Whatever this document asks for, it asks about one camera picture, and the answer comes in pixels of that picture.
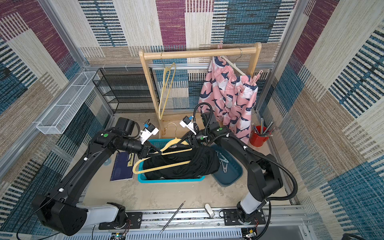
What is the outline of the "yellow hanger of black shorts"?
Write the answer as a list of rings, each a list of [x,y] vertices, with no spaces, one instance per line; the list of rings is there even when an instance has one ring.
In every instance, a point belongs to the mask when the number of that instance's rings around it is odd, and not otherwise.
[[[170,155],[181,154],[181,153],[190,152],[193,150],[192,148],[187,148],[186,145],[181,145],[182,147],[185,147],[185,148],[184,149],[182,148],[181,150],[177,150],[177,151],[167,152],[167,150],[170,147],[172,147],[172,146],[177,147],[177,145],[178,145],[178,138],[174,138],[174,139],[171,139],[169,142],[167,142],[166,145],[162,149],[160,149],[163,152],[161,155],[152,155],[151,154],[152,151],[150,151],[150,154],[147,156],[147,158],[139,159],[134,164],[133,173],[136,175],[139,175],[139,174],[150,173],[150,172],[154,172],[154,171],[159,171],[159,170],[164,170],[164,169],[168,169],[168,168],[172,168],[172,167],[177,167],[177,166],[189,164],[190,161],[183,161],[183,162],[177,162],[174,164],[161,165],[159,167],[154,167],[154,168],[150,168],[150,169],[146,169],[146,170],[144,170],[144,169],[139,170],[139,165],[141,163],[144,163],[145,161],[151,159],[151,158],[153,159],[154,157],[165,157],[165,156],[168,157]],[[139,151],[140,150],[135,151],[135,154],[137,155],[137,157],[139,157]]]

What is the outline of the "black shorts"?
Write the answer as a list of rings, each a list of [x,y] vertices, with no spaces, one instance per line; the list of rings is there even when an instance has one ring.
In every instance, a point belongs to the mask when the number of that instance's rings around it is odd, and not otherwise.
[[[220,161],[216,151],[208,146],[170,155],[157,155],[143,163],[148,180],[197,179],[216,173]]]

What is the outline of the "yellow hanger of beige shorts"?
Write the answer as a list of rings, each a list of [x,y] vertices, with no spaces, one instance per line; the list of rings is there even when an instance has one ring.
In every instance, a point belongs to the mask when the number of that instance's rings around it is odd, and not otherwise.
[[[163,54],[161,54],[161,62],[164,66],[163,71],[163,80],[162,80],[162,89],[160,95],[160,102],[158,107],[158,117],[159,120],[163,119],[163,115],[166,109],[166,105],[173,88],[173,82],[176,75],[177,65],[176,63],[171,63],[169,66],[166,66],[163,60]]]

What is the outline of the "mint clothespin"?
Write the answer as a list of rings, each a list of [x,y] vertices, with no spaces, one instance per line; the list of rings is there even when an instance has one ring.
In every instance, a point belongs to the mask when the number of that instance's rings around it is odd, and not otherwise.
[[[222,155],[218,155],[219,160],[222,162],[222,164],[225,164],[226,166],[228,165],[229,161],[227,160],[226,157]]]

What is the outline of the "white clothespin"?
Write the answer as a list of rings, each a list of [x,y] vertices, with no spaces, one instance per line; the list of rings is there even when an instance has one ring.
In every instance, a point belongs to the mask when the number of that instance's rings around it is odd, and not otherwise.
[[[228,171],[228,163],[222,162],[223,172],[226,174]]]

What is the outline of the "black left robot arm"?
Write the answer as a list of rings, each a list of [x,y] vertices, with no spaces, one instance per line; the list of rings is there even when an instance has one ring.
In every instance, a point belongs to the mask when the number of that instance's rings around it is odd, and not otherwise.
[[[119,118],[115,127],[97,132],[90,140],[86,152],[68,174],[46,195],[37,195],[33,202],[34,214],[41,224],[54,231],[73,236],[89,225],[106,224],[121,229],[127,225],[126,208],[120,204],[106,206],[77,207],[81,194],[104,162],[116,151],[133,153],[145,158],[153,146],[148,142],[159,129],[146,123],[138,137],[133,137],[137,123]]]

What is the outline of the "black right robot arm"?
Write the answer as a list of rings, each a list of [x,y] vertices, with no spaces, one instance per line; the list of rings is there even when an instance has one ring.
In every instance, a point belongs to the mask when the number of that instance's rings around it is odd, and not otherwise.
[[[242,142],[226,126],[221,127],[214,118],[213,108],[207,104],[209,111],[203,113],[204,129],[199,130],[194,115],[185,116],[180,126],[188,128],[184,135],[196,147],[198,144],[216,144],[233,155],[247,170],[248,193],[237,205],[237,216],[240,224],[247,224],[256,218],[266,204],[271,201],[286,201],[294,198],[298,192],[298,183],[294,175],[283,165],[276,161],[272,155],[263,155]],[[293,184],[290,194],[284,197],[273,197],[283,187],[284,172]]]

